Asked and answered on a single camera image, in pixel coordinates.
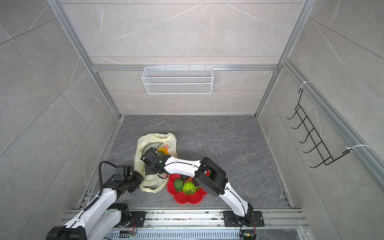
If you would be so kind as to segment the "cream printed plastic bag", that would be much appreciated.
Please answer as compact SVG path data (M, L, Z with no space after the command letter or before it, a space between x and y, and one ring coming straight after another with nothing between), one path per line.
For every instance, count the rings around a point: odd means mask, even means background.
M140 137L137 141L134 170L143 177L143 182L140 184L142 192L156 194L162 191L168 184L168 178L161 179L157 174L147 175L145 172L145 163L141 160L143 150L158 146L165 148L171 156L177 156L177 138L172 133L147 134Z

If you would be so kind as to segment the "dark fake avocado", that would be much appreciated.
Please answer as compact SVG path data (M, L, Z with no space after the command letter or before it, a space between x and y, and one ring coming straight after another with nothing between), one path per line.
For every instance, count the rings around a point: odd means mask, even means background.
M189 176L181 175L181 179L182 179L183 181L186 181L186 180L189 179Z

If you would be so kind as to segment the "red flower-shaped plate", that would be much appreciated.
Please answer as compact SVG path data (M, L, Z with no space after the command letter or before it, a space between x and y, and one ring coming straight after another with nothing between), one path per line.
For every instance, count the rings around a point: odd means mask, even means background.
M197 205L199 204L205 195L207 193L202 189L198 189L193 195L185 195L183 192L177 192L174 188L174 180L179 178L181 175L179 174L173 174L169 175L169 181L167 184L167 191L174 196L175 201L178 204L185 205L187 203L192 204L192 205Z

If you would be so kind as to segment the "green fake custard apple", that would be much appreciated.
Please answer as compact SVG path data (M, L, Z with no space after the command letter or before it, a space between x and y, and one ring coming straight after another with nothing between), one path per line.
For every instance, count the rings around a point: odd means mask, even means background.
M197 187L193 182L185 182L182 188L182 192L186 196L194 195L197 191Z

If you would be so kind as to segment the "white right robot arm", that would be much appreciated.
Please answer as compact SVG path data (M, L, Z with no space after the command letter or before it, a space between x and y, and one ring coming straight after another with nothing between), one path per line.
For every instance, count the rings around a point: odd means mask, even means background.
M253 206L236 193L226 172L211 159L182 160L150 148L142 154L141 160L156 174L180 174L194 178L206 193L220 197L227 203L242 225L253 224Z

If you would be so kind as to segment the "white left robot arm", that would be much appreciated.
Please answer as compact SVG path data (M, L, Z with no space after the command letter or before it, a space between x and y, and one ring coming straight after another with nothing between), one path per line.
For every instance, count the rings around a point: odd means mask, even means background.
M102 166L108 164L115 173L103 182ZM98 167L99 192L75 217L61 227L53 227L47 240L101 240L113 227L127 227L133 217L127 204L117 203L125 192L134 192L143 177L131 166L115 165L102 161Z

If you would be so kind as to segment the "yellow fake banana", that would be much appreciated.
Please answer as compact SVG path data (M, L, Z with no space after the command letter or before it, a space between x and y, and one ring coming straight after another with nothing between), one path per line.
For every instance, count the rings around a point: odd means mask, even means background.
M160 153L162 153L162 154L164 154L164 155L169 155L169 152L168 152L167 149L165 149L165 148L159 148L159 149L158 149L158 152L160 152Z

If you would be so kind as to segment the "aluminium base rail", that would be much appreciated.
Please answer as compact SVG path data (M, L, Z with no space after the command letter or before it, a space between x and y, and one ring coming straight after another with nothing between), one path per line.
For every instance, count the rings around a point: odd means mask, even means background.
M261 209L242 222L226 209L131 210L127 227L114 227L106 240L311 240L300 209Z

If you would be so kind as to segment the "aluminium frame rail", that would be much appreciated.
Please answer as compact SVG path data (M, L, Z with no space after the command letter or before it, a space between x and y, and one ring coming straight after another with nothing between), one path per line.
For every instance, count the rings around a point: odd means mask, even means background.
M83 61L86 69L90 73L92 79L96 83L97 87L101 91L103 97L105 98L107 104L111 108L112 112L114 113L116 119L121 118L121 114L113 101L111 95L109 94L107 88L105 87L103 81L101 80L98 73L93 69L92 61L85 50L83 44L81 43L78 35L76 34L70 20L68 19L68 16L66 15L60 1L56 0L47 0L49 6L51 7L52 11L54 12L56 18L58 19L59 23L61 24L62 28L64 29L66 35L68 36L69 40L71 41L72 45L74 46L76 52L78 53L80 59Z

